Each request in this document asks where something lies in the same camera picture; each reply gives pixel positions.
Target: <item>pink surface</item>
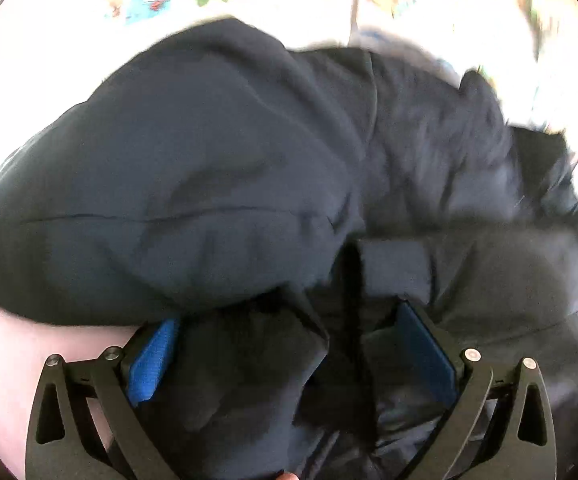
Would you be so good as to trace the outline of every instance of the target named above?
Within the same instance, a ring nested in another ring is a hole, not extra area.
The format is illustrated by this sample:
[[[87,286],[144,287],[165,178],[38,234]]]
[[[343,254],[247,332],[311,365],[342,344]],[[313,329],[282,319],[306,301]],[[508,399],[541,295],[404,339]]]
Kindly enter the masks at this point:
[[[110,345],[123,346],[132,327],[59,327],[35,323],[0,309],[0,458],[24,478],[26,430],[35,387],[45,359],[97,357]]]

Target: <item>metal bolt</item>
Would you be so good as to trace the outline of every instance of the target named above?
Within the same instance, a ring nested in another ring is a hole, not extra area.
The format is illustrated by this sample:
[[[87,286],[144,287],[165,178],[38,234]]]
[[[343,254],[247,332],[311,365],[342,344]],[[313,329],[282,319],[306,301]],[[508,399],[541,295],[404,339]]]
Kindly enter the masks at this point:
[[[526,366],[529,370],[535,370],[538,367],[537,362],[530,357],[525,357],[522,360],[522,364],[524,364],[524,366]]]
[[[118,357],[120,357],[120,353],[122,352],[122,349],[119,346],[109,346],[109,348],[107,348],[102,355],[104,355],[104,358],[107,361],[113,361],[114,359],[117,359]]]
[[[49,357],[47,357],[47,360],[44,362],[44,364],[46,364],[47,366],[55,366],[60,362],[60,359],[62,359],[61,355],[51,354]]]
[[[475,348],[467,348],[464,351],[464,357],[473,363],[477,363],[482,359],[482,355]]]

